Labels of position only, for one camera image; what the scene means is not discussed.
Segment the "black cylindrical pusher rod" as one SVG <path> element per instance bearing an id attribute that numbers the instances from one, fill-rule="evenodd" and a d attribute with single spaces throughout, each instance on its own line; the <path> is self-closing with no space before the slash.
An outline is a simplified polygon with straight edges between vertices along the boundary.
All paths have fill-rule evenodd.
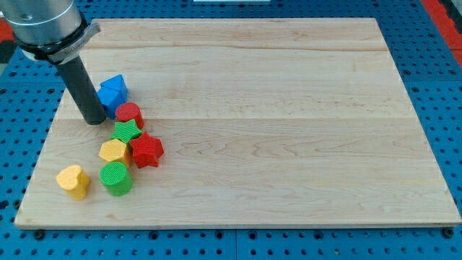
<path id="1" fill-rule="evenodd" d="M 81 58 L 77 56 L 56 68 L 84 121 L 89 125 L 101 124 L 106 112 Z"/>

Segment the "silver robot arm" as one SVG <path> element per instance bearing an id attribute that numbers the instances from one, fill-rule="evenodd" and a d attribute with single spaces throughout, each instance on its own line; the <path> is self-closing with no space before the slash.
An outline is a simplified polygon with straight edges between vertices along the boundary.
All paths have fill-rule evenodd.
<path id="1" fill-rule="evenodd" d="M 106 112 L 80 58 L 100 26 L 89 23 L 74 0 L 1 0 L 1 16 L 29 59 L 57 68 L 86 123 L 101 124 Z"/>

